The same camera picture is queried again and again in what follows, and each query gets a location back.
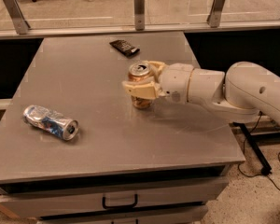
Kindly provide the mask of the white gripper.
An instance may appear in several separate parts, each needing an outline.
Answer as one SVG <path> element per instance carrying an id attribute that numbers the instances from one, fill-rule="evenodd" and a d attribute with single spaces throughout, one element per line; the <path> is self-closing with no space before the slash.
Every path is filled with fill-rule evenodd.
<path id="1" fill-rule="evenodd" d="M 191 64 L 174 63 L 168 65 L 159 61 L 145 61 L 154 78 L 159 83 L 123 81 L 127 94 L 142 99 L 157 99 L 164 96 L 172 103 L 186 103 L 188 99 L 189 79 L 194 67 Z"/>

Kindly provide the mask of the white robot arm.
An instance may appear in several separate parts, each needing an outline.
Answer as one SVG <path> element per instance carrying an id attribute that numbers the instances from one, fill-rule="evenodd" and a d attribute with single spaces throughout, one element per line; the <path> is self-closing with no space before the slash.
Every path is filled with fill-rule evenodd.
<path id="1" fill-rule="evenodd" d="M 143 61 L 129 67 L 122 86 L 132 97 L 200 105 L 231 122 L 247 123 L 262 112 L 280 125 L 280 77 L 255 63 L 238 62 L 221 72 Z"/>

